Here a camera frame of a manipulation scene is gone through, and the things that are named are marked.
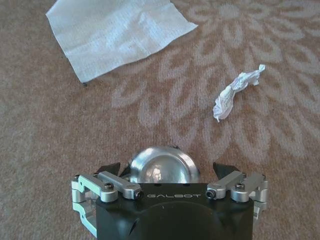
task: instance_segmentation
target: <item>metal bracket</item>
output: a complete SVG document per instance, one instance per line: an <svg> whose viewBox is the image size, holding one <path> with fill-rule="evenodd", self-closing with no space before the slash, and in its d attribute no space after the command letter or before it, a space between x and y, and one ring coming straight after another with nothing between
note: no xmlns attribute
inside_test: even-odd
<svg viewBox="0 0 320 240"><path fill-rule="evenodd" d="M245 203L249 198L254 201L253 223L259 220L259 215L268 207L268 186L266 177L260 173L254 172L246 178L246 174L233 171L229 175L220 179L218 182L212 182L207 185L206 197L211 200L223 199L226 197L226 191L231 191L231 199Z"/></svg>
<svg viewBox="0 0 320 240"><path fill-rule="evenodd" d="M143 196L139 184L131 183L108 171L92 175L77 175L71 181L72 208L79 212L82 224L97 237L97 221L94 215L95 201L100 197L104 203L118 199L118 191L126 199L136 200Z"/></svg>
<svg viewBox="0 0 320 240"><path fill-rule="evenodd" d="M102 171L97 178L104 182L111 182L115 188L122 193L126 199L136 200L143 196L143 191L138 183L131 183L121 177L113 175L108 171Z"/></svg>
<svg viewBox="0 0 320 240"><path fill-rule="evenodd" d="M217 182L211 182L206 187L206 197L208 199L224 199L226 191L230 190L232 186L244 179L244 174L240 171L233 171L229 175L220 179Z"/></svg>

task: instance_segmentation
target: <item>screw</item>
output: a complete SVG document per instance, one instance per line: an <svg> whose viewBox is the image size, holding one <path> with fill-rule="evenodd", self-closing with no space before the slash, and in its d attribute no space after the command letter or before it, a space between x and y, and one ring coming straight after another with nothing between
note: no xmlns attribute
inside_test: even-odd
<svg viewBox="0 0 320 240"><path fill-rule="evenodd" d="M214 199L214 198L216 197L216 192L213 191L213 190L207 190L207 191L205 192L205 196L206 196L208 199L212 200L212 199Z"/></svg>
<svg viewBox="0 0 320 240"><path fill-rule="evenodd" d="M236 188L236 189L244 189L244 188L245 188L245 185L244 185L242 182L238 182L238 183L235 185L235 188Z"/></svg>
<svg viewBox="0 0 320 240"><path fill-rule="evenodd" d="M144 192L143 191L137 191L135 194L134 194L134 199L140 199L144 196Z"/></svg>
<svg viewBox="0 0 320 240"><path fill-rule="evenodd" d="M112 182L107 182L104 184L104 188L107 190L114 189L114 184Z"/></svg>

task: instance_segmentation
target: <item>carpet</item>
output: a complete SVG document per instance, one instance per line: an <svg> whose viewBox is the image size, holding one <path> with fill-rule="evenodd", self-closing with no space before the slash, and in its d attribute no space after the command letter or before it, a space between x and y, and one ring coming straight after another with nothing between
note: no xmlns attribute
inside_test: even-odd
<svg viewBox="0 0 320 240"><path fill-rule="evenodd" d="M93 239L71 178L178 145L269 179L255 240L320 238L320 3L173 0L198 27L84 87L51 31L54 0L0 1L0 239ZM218 123L213 100L265 64Z"/></svg>

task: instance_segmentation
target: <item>black plastic part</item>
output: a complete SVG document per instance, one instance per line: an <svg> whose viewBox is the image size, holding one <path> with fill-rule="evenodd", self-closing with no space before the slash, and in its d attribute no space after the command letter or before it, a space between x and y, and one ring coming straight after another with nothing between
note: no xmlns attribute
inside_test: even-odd
<svg viewBox="0 0 320 240"><path fill-rule="evenodd" d="M140 183L143 198L96 201L98 240L252 240L254 203L209 200L206 183Z"/></svg>
<svg viewBox="0 0 320 240"><path fill-rule="evenodd" d="M219 180L223 179L225 176L229 175L233 171L239 171L239 169L233 165L224 165L216 162L213 163L213 170Z"/></svg>
<svg viewBox="0 0 320 240"><path fill-rule="evenodd" d="M100 167L96 171L96 173L101 173L101 172L107 171L107 172L117 176L119 173L119 170L120 170L120 162L117 162L117 163L113 163L110 165Z"/></svg>
<svg viewBox="0 0 320 240"><path fill-rule="evenodd" d="M123 171L122 171L122 173L120 174L119 177L123 177L123 176L125 176L125 175L129 175L130 172L131 172L131 168L130 168L130 165L129 165L129 166L127 166L125 169L123 169Z"/></svg>

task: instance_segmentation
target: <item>white paper towel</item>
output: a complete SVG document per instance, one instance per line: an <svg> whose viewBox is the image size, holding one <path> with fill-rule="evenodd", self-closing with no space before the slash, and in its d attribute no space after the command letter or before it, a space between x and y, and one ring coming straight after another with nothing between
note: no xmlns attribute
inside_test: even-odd
<svg viewBox="0 0 320 240"><path fill-rule="evenodd" d="M245 89L248 85L258 85L260 73L266 69L263 64L259 65L259 69L252 72L241 72L236 79L233 80L226 88L220 93L215 100L213 107L213 117L219 122L219 119L225 119L234 107L234 97L236 93Z"/></svg>
<svg viewBox="0 0 320 240"><path fill-rule="evenodd" d="M82 83L146 58L197 27L169 0L57 0L46 16Z"/></svg>

